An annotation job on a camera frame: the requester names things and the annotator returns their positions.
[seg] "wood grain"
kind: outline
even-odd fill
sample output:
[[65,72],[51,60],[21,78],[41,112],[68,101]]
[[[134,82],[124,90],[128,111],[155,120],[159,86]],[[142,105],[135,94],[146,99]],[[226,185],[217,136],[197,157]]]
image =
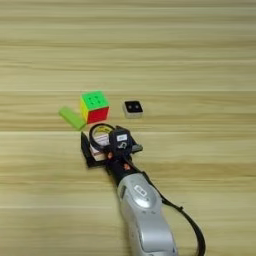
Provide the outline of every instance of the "wood grain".
[[[254,0],[0,0],[0,255],[131,255],[111,178],[57,114],[97,89],[206,255],[254,256],[255,21]],[[142,119],[125,119],[127,99]],[[195,255],[186,221],[164,214]]]

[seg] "wire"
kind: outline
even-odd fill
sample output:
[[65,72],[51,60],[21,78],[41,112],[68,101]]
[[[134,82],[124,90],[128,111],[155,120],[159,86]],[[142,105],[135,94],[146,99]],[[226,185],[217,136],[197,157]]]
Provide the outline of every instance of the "wire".
[[203,235],[202,230],[200,229],[200,227],[196,224],[196,222],[183,210],[182,206],[178,206],[172,202],[170,202],[166,197],[163,196],[163,194],[156,188],[156,186],[153,184],[153,182],[150,180],[149,176],[146,174],[146,172],[142,172],[141,170],[139,170],[129,159],[127,159],[126,157],[124,157],[124,160],[133,168],[135,169],[137,172],[141,173],[145,179],[148,181],[148,183],[153,186],[157,192],[159,193],[159,195],[162,198],[162,202],[165,205],[168,205],[172,208],[174,208],[175,210],[177,210],[179,213],[181,213],[183,215],[183,217],[189,222],[189,224],[191,225],[191,227],[193,228],[196,238],[197,238],[197,256],[204,256],[205,255],[205,251],[206,251],[206,244],[205,244],[205,238]]

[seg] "rubik's cube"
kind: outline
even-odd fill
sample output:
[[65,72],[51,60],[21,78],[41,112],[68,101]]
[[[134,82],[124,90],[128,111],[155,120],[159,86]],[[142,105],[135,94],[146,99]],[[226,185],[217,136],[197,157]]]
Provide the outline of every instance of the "rubik's cube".
[[107,119],[109,104],[101,91],[82,94],[80,106],[87,124]]

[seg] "yellow-green sponge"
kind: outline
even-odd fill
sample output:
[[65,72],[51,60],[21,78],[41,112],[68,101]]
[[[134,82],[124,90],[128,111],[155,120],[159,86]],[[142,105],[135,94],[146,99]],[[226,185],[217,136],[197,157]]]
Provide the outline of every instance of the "yellow-green sponge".
[[69,107],[61,108],[59,114],[78,131],[85,126],[85,121]]

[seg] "black square object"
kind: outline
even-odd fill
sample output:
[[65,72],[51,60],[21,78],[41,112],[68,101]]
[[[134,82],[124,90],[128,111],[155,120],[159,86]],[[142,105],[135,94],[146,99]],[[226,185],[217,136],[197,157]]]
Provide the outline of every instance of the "black square object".
[[125,101],[124,112],[127,118],[139,118],[142,116],[143,109],[139,101]]

